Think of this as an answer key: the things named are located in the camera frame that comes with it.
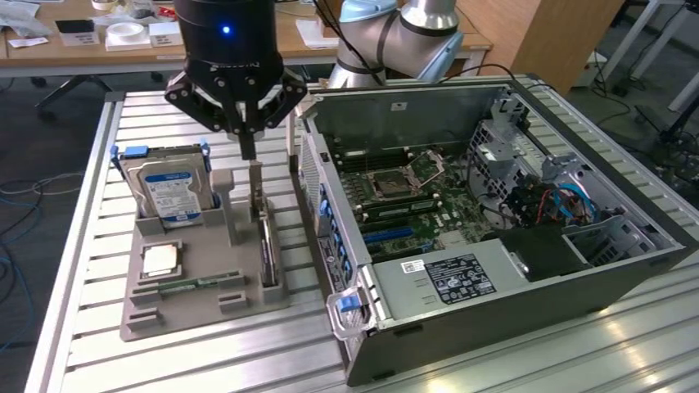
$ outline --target aluminum extrusion table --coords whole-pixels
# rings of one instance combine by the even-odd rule
[[[521,79],[530,85],[529,79]],[[621,174],[699,238],[699,215],[553,92],[534,92]],[[538,120],[530,132],[553,154],[569,151]],[[235,170],[231,198],[248,196],[237,144],[209,133],[161,93],[106,102],[89,158],[26,392],[274,391],[464,393],[469,391],[699,390],[697,254],[616,304],[480,350],[348,388],[286,170],[285,130],[258,143],[274,201],[292,306],[139,341],[118,339],[134,202],[107,149],[199,142],[211,166]]]

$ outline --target gray floor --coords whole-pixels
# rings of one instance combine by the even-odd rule
[[[598,46],[605,55],[610,55],[629,25],[612,29]],[[628,65],[648,42],[642,36],[632,47],[622,65]],[[673,47],[662,55],[645,74],[646,91],[630,90],[624,100],[630,104],[644,104],[656,109],[660,115],[672,121],[676,114],[666,109],[666,104],[699,70],[699,59],[680,52]],[[612,81],[624,74],[620,67],[610,77]],[[49,88],[55,87],[65,78],[49,78]],[[111,75],[105,81],[117,90],[142,91],[162,89],[163,84],[150,81],[147,74]],[[91,85],[79,86],[50,108],[57,114],[54,124],[41,123],[33,112],[33,103],[47,93],[47,88],[34,88],[27,79],[17,79],[9,91],[0,93],[0,183],[14,179],[38,179],[63,172],[81,170],[87,161],[94,126],[101,107],[101,91]],[[602,100],[586,89],[576,89],[568,99],[590,120],[598,120],[622,109],[618,104]],[[689,128],[699,130],[699,117],[693,116]],[[646,125],[633,123],[632,115],[616,118],[605,127],[626,138],[642,140],[650,135]],[[69,187],[73,182],[61,182]],[[30,201],[26,196],[17,201]],[[41,202],[41,221],[30,234],[9,246],[14,262],[26,275],[27,286],[33,295],[37,321],[29,332],[21,337],[26,346],[0,353],[0,392],[21,391],[26,372],[33,357],[31,342],[37,339],[38,327],[47,305],[51,280],[55,274],[63,239],[74,209],[75,194],[47,196]],[[22,208],[0,205],[0,228],[22,215]],[[0,293],[6,282],[0,283]],[[14,289],[9,301],[0,305],[0,345],[26,321],[26,301],[18,289]]]

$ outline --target green circuit board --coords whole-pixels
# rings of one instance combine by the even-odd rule
[[[366,243],[374,262],[464,246],[492,232],[478,203],[462,187],[458,164],[448,157],[438,156],[440,161],[434,162],[424,159],[426,155],[416,155],[406,167],[340,173],[364,240],[376,233],[412,229],[410,236]],[[412,206],[421,207],[424,213],[410,210]],[[366,217],[366,211],[373,210],[378,214]]]

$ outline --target barcode sticker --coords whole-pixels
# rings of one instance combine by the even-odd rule
[[[424,270],[424,261],[422,260],[410,260],[409,262],[402,262],[400,264],[402,268],[402,273],[409,274]]]

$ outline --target hard drive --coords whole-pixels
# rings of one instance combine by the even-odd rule
[[[207,182],[207,145],[111,148],[111,162],[129,184],[138,218],[159,217],[163,228],[201,222],[215,201]]]

